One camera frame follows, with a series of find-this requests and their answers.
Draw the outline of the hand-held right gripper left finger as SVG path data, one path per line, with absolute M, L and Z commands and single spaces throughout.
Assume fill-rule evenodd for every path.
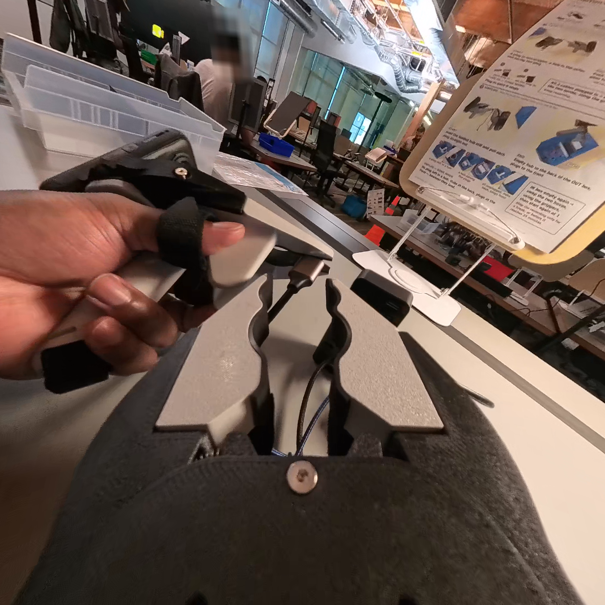
M 202 324 L 155 429 L 201 431 L 215 449 L 243 433 L 258 454 L 272 453 L 275 402 L 261 345 L 273 294 L 273 277 L 261 275 Z

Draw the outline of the person's left hand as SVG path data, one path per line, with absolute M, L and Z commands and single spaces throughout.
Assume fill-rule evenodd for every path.
M 1 191 L 1 379 L 37 378 L 34 357 L 80 299 L 101 315 L 82 329 L 113 374 L 145 373 L 158 351 L 216 312 L 149 299 L 115 272 L 158 250 L 160 209 L 113 193 Z

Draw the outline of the black office chair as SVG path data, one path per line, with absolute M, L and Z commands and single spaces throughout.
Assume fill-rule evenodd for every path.
M 339 166 L 332 165 L 336 138 L 337 127 L 322 120 L 316 139 L 316 149 L 311 158 L 318 178 L 315 191 L 319 201 L 323 201 L 335 178 L 341 173 Z

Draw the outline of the clear plastic bin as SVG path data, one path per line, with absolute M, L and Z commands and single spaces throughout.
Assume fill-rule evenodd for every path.
M 225 128 L 190 103 L 153 105 L 69 76 L 29 65 L 6 72 L 11 104 L 24 127 L 49 151 L 94 158 L 164 130 L 183 133 L 198 169 L 210 174 Z
M 161 89 L 140 83 L 117 72 L 90 64 L 82 59 L 66 55 L 26 38 L 10 33 L 7 34 L 4 38 L 1 59 L 3 74 L 14 74 L 19 83 L 24 85 L 26 69 L 30 65 L 124 95 L 131 99 L 146 102 L 150 105 L 179 112 L 197 120 L 202 120 L 204 117 L 201 110 L 185 99 L 176 101 L 171 99 Z

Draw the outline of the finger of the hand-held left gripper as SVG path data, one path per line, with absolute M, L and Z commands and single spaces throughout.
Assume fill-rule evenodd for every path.
M 243 205 L 243 224 L 246 227 L 268 228 L 276 237 L 276 246 L 300 255 L 320 260 L 333 260 L 333 250 L 321 239 L 290 223 L 253 198 Z
M 209 257 L 209 282 L 219 289 L 229 289 L 248 282 L 276 242 L 276 231 L 246 231 L 236 244 Z

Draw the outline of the dark grey USB hub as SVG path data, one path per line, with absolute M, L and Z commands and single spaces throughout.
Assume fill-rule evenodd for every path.
M 369 269 L 361 271 L 350 290 L 395 327 L 400 326 L 412 308 L 411 291 Z

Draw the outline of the printed paper sheet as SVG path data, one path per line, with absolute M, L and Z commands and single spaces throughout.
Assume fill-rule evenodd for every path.
M 216 155 L 214 174 L 231 186 L 307 196 L 302 188 L 268 165 L 222 152 Z

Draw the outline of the document stand with instruction sheet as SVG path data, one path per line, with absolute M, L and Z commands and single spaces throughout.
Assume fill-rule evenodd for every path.
M 604 248 L 604 1 L 561 1 L 452 94 L 399 172 L 429 210 L 538 266 Z

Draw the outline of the blue plastic bin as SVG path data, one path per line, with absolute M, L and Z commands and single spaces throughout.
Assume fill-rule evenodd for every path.
M 283 158 L 290 158 L 294 150 L 294 146 L 288 141 L 269 133 L 260 133 L 258 142 L 264 150 Z

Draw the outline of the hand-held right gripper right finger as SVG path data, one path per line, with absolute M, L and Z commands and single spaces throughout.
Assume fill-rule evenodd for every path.
M 445 425 L 398 328 L 327 278 L 324 364 L 331 372 L 328 456 L 345 456 L 370 435 L 382 451 L 395 435 L 439 435 Z

